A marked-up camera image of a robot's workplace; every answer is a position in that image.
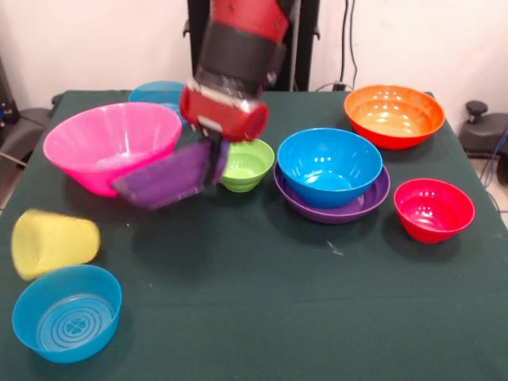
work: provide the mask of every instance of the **bowl rim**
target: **bowl rim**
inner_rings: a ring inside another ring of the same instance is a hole
[[[377,209],[379,206],[381,206],[381,204],[383,204],[386,199],[388,198],[388,195],[390,194],[390,189],[391,189],[391,177],[390,177],[390,172],[388,171],[388,168],[386,168],[384,165],[383,165],[383,170],[381,171],[381,173],[379,174],[379,176],[374,180],[374,182],[372,183],[371,187],[374,186],[374,183],[377,181],[377,179],[383,174],[383,173],[386,173],[387,174],[387,178],[388,178],[388,187],[387,187],[387,191],[385,192],[384,196],[376,203],[374,204],[373,206],[367,208],[366,210],[361,210],[360,212],[355,212],[355,213],[348,213],[348,214],[335,214],[335,213],[330,213],[330,212],[327,212],[327,209],[320,209],[320,208],[314,208],[313,206],[310,206],[304,202],[299,202],[297,200],[295,200],[294,198],[292,198],[285,190],[284,190],[284,187],[282,185],[282,183],[280,183],[280,181],[277,179],[277,169],[279,169],[280,173],[281,173],[281,176],[283,177],[283,171],[282,169],[280,168],[279,166],[279,163],[276,163],[275,166],[274,166],[274,170],[273,170],[273,175],[274,175],[274,181],[275,181],[275,185],[277,186],[277,188],[279,188],[280,190],[280,193],[283,194],[283,197],[289,202],[291,203],[292,205],[294,206],[297,206],[298,208],[302,208],[304,210],[307,210],[308,212],[311,212],[313,214],[316,214],[316,215],[320,215],[322,217],[334,217],[334,218],[337,218],[337,217],[355,217],[357,215],[361,215],[361,216],[364,216],[365,214],[369,214],[370,212],[372,212],[373,210]]]
[[[286,174],[286,172],[283,170],[283,167],[280,165],[280,150],[281,148],[289,141],[289,139],[291,139],[292,137],[296,137],[297,135],[300,135],[300,134],[303,134],[303,133],[308,133],[310,131],[321,131],[321,130],[329,130],[329,131],[336,131],[337,133],[345,133],[346,135],[353,135],[354,137],[358,138],[359,140],[362,140],[364,141],[365,143],[367,143],[368,145],[370,145],[374,152],[377,153],[377,157],[379,158],[379,162],[380,162],[380,165],[379,165],[379,170],[377,171],[377,173],[375,174],[374,176],[374,179],[373,180],[370,180],[370,181],[367,181],[357,187],[352,187],[352,188],[349,188],[349,189],[337,189],[337,190],[328,190],[328,189],[321,189],[321,188],[318,188],[318,187],[309,187],[308,184],[305,184],[301,181],[299,181],[298,179],[294,179],[291,177],[291,180],[292,181],[295,181],[297,184],[303,186],[303,187],[307,187],[311,190],[316,190],[316,191],[323,191],[323,192],[330,192],[330,193],[342,193],[342,192],[351,192],[351,191],[356,191],[358,189],[361,189],[363,187],[366,187],[368,186],[369,184],[372,184],[374,183],[374,181],[379,177],[379,175],[381,174],[381,171],[383,170],[383,156],[381,155],[381,152],[378,150],[378,148],[373,145],[372,142],[370,142],[368,139],[365,139],[364,137],[362,137],[361,135],[357,134],[357,133],[352,133],[351,131],[346,131],[345,129],[340,129],[340,128],[332,128],[332,127],[316,127],[316,128],[312,128],[312,129],[303,129],[302,131],[298,131],[296,133],[293,133],[291,134],[290,136],[288,136],[286,139],[284,139],[284,141],[280,144],[279,146],[279,149],[277,150],[277,163],[279,164],[280,166],[280,169],[281,171],[283,172],[283,174]]]
[[[99,109],[104,109],[104,108],[113,109],[113,108],[116,108],[116,107],[130,107],[130,106],[140,107],[140,105],[144,105],[144,106],[147,106],[147,107],[152,107],[154,109],[162,108],[167,115],[170,115],[171,117],[175,117],[176,120],[178,120],[178,122],[179,122],[179,127],[177,128],[177,130],[175,131],[175,133],[174,133],[174,135],[173,135],[173,137],[171,139],[172,140],[174,139],[174,140],[178,141],[178,139],[180,138],[180,135],[182,134],[183,124],[182,124],[182,121],[179,118],[178,114],[175,111],[173,111],[171,109],[168,109],[167,107],[164,107],[164,106],[159,105],[157,103],[150,103],[150,102],[119,102],[119,103],[112,103],[112,104],[109,104],[109,105],[98,106],[98,107],[94,107],[92,109],[84,110],[84,111],[82,111],[80,113],[77,113],[76,115],[73,115],[73,116],[65,119],[64,121],[61,121],[58,125],[56,125],[53,129],[51,129],[51,131],[49,131],[48,134],[44,138],[44,141],[42,143],[42,152],[44,153],[44,157],[47,160],[49,160],[49,162],[51,164],[53,164],[53,165],[55,165],[55,166],[57,166],[59,168],[63,168],[63,169],[69,170],[69,171],[75,171],[75,172],[80,172],[80,173],[96,173],[96,172],[101,172],[102,168],[101,169],[90,169],[89,166],[62,165],[61,163],[59,163],[54,158],[51,158],[50,155],[48,154],[48,144],[49,144],[49,140],[50,140],[51,136],[56,134],[58,128],[61,125],[66,125],[67,123],[71,123],[75,118],[82,117],[86,113],[89,113],[89,112],[92,112],[92,111],[95,111],[95,110],[99,110]],[[159,155],[159,154],[163,153],[166,150],[167,150],[167,146],[158,148],[157,150],[154,150],[152,152],[151,156]],[[124,167],[131,167],[131,166],[133,166],[133,165],[135,165],[135,164],[137,164],[137,163],[139,163],[141,161],[146,160],[147,158],[148,157],[143,157],[142,159],[139,159],[138,161],[136,161],[134,163],[130,163],[129,165],[115,164],[115,165],[112,165],[110,167],[103,168],[103,170],[113,171],[113,170],[121,169],[121,168],[124,168]]]
[[[255,140],[253,140],[251,142],[249,142],[249,141],[242,141],[242,142],[237,143],[237,144],[238,145],[240,145],[240,144],[261,144],[261,145],[263,145],[265,148],[268,148],[268,151],[270,152],[270,161],[271,161],[271,163],[267,164],[266,168],[263,169],[262,172],[254,175],[254,176],[249,176],[249,177],[231,177],[231,176],[226,176],[226,175],[223,174],[222,175],[223,179],[232,180],[232,181],[234,181],[234,180],[250,180],[250,179],[257,180],[260,176],[265,176],[268,173],[268,171],[270,171],[270,168],[273,167],[273,164],[275,162],[275,152],[274,152],[273,148],[266,141],[261,140],[261,139],[255,139]],[[235,143],[232,143],[229,146],[228,159],[229,159],[229,153],[231,152],[231,148],[233,148],[234,145],[235,145]],[[228,164],[226,163],[224,172],[226,171],[227,167],[228,167]]]
[[[430,100],[432,103],[434,103],[437,108],[439,108],[440,112],[441,112],[441,119],[440,119],[440,122],[439,124],[437,125],[437,127],[434,127],[430,132],[428,133],[423,133],[421,135],[417,135],[417,136],[414,136],[414,137],[398,137],[396,135],[390,135],[390,134],[387,134],[387,133],[379,133],[377,131],[374,131],[373,129],[370,129],[368,127],[365,127],[364,125],[361,125],[358,121],[356,121],[356,119],[354,117],[352,117],[352,115],[350,114],[350,110],[349,110],[349,107],[348,107],[348,104],[351,102],[351,98],[353,96],[353,94],[355,94],[356,92],[358,91],[362,91],[362,90],[368,90],[368,89],[371,89],[372,87],[389,87],[389,88],[392,88],[392,89],[403,89],[403,90],[411,90],[411,91],[414,91],[416,93],[419,93],[421,95],[423,95],[425,98],[427,98],[428,100]],[[365,87],[361,87],[359,89],[355,89],[354,91],[351,91],[345,98],[344,100],[344,111],[346,113],[346,116],[349,118],[349,120],[351,121],[354,121],[356,124],[358,124],[362,129],[366,129],[367,131],[371,132],[371,133],[376,133],[380,136],[384,136],[384,137],[392,137],[392,138],[395,138],[395,139],[415,139],[415,138],[426,138],[426,137],[431,137],[434,133],[436,133],[437,131],[439,131],[443,125],[445,125],[445,122],[446,122],[446,115],[445,115],[445,111],[443,110],[443,107],[441,106],[441,104],[431,95],[428,95],[426,94],[425,92],[423,91],[419,91],[419,90],[416,90],[414,89],[413,87],[406,87],[406,86],[400,86],[400,85],[390,85],[390,84],[377,84],[377,85],[368,85],[368,86],[365,86]]]
[[[151,82],[142,83],[141,85],[139,85],[137,87],[134,87],[130,91],[129,97],[128,97],[129,102],[139,102],[139,101],[132,100],[133,94],[139,93],[140,91],[146,91],[145,87],[153,86],[153,85],[156,85],[156,84],[160,84],[160,85],[169,85],[169,84],[171,84],[171,85],[180,85],[181,86],[181,88],[179,90],[157,90],[157,91],[166,91],[168,93],[169,92],[171,92],[171,93],[182,93],[183,89],[185,88],[185,83],[179,82],[179,81],[165,81],[165,80],[161,80],[161,81],[151,81]]]
[[[26,343],[24,340],[22,340],[19,335],[17,334],[17,329],[15,328],[15,320],[14,320],[14,315],[16,313],[16,309],[18,307],[18,303],[25,297],[25,295],[29,292],[29,290],[31,290],[32,288],[34,287],[37,287],[37,283],[45,278],[46,276],[50,276],[58,271],[71,271],[71,270],[75,270],[75,269],[79,269],[79,268],[88,268],[88,269],[91,269],[93,271],[98,271],[98,272],[102,272],[103,274],[105,274],[110,280],[112,280],[115,288],[118,290],[118,296],[119,296],[119,301],[118,301],[118,307],[115,309],[114,311],[114,314],[113,316],[111,317],[111,323],[104,328],[103,331],[100,332],[99,335],[97,335],[94,339],[92,339],[91,341],[88,341],[86,343],[83,343],[82,345],[78,345],[77,347],[74,347],[74,348],[64,348],[60,351],[49,351],[47,349],[44,349],[44,348],[40,348],[40,347],[34,347],[32,345],[29,345],[28,343]],[[99,336],[103,335],[104,332],[118,319],[119,315],[120,315],[120,311],[121,311],[121,304],[123,302],[123,294],[121,292],[121,284],[120,282],[118,281],[118,279],[109,271],[107,271],[105,268],[102,268],[102,267],[99,267],[99,266],[94,266],[93,264],[76,264],[76,265],[71,265],[71,266],[63,266],[63,267],[60,267],[60,268],[57,268],[55,270],[52,270],[52,271],[49,271],[45,274],[43,274],[42,276],[40,276],[39,278],[35,279],[32,283],[29,284],[28,287],[26,287],[23,292],[21,293],[21,295],[19,295],[19,297],[17,298],[17,301],[16,303],[14,304],[14,308],[13,308],[13,313],[12,313],[12,326],[13,326],[13,331],[14,331],[14,334],[16,335],[17,339],[27,348],[29,349],[32,349],[34,352],[37,352],[37,353],[65,353],[65,352],[70,352],[70,351],[73,351],[73,350],[76,350],[78,348],[81,348],[83,347],[84,345],[86,344],[89,344],[90,342],[92,342],[93,340],[96,340]]]
[[[468,200],[468,202],[472,208],[471,218],[468,220],[468,222],[465,224],[462,224],[462,226],[460,226],[459,228],[456,228],[456,229],[432,229],[432,228],[429,228],[426,226],[415,224],[414,221],[411,221],[398,207],[397,197],[398,197],[399,191],[402,189],[403,186],[405,186],[409,183],[417,183],[417,182],[421,182],[421,181],[430,181],[431,183],[441,183],[447,187],[452,188],[455,191],[458,191],[460,194],[462,194]],[[394,206],[395,206],[395,209],[397,210],[397,214],[399,215],[399,217],[403,218],[404,221],[409,222],[411,225],[417,226],[419,229],[423,229],[428,232],[450,234],[450,235],[457,234],[457,233],[460,233],[461,231],[465,230],[475,220],[475,215],[476,215],[475,203],[471,200],[471,198],[468,196],[468,194],[466,192],[464,192],[459,187],[456,187],[455,185],[453,185],[451,183],[447,183],[446,181],[438,180],[438,179],[431,179],[431,178],[426,178],[426,177],[421,177],[418,179],[410,179],[410,180],[407,180],[404,183],[400,184],[394,192]]]

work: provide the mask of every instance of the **blue bowl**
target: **blue bowl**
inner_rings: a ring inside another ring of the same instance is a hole
[[[121,288],[108,271],[69,266],[33,282],[13,311],[21,343],[54,363],[74,363],[100,351],[120,318]]]
[[[308,205],[337,208],[378,178],[383,158],[368,140],[341,129],[307,129],[279,147],[277,160],[293,191]]]
[[[182,119],[179,99],[184,85],[180,82],[156,81],[141,85],[131,91],[129,102],[157,103],[174,110]]]

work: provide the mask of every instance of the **purple plate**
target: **purple plate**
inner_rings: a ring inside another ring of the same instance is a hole
[[[275,184],[283,194],[284,198],[293,206],[297,212],[310,220],[321,222],[323,224],[344,224],[346,222],[357,220],[365,214],[372,212],[375,208],[387,199],[390,193],[390,175],[383,166],[383,170],[370,188],[355,201],[336,209],[318,209],[305,204],[299,196],[291,189],[284,179],[283,172],[279,164],[274,169]]]
[[[213,184],[221,181],[228,161],[228,150],[229,144],[223,141]],[[201,141],[130,172],[111,185],[132,204],[145,209],[159,209],[204,190],[200,180],[209,152],[210,142]]]

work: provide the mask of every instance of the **green tablecloth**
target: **green tablecloth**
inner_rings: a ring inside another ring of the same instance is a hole
[[[126,99],[124,91],[68,92],[52,125]],[[350,129],[343,93],[264,99],[264,139],[274,149],[300,129]],[[88,194],[39,144],[0,217],[1,380],[508,379],[508,235],[458,140],[447,124],[383,157],[388,200],[359,221],[327,226],[293,212],[271,175],[250,194],[218,187],[158,212],[136,210]],[[412,241],[392,195],[414,177],[464,189],[476,205],[473,225],[443,244]],[[123,287],[116,336],[80,364],[47,363],[11,328],[26,283],[11,264],[10,232],[30,207],[96,221],[95,262]]]

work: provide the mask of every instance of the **red robot arm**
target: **red robot arm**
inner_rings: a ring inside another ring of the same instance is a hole
[[[278,73],[274,62],[294,0],[214,0],[194,79],[180,99],[183,118],[205,135],[212,130],[237,142],[264,130],[268,109],[259,101]]]

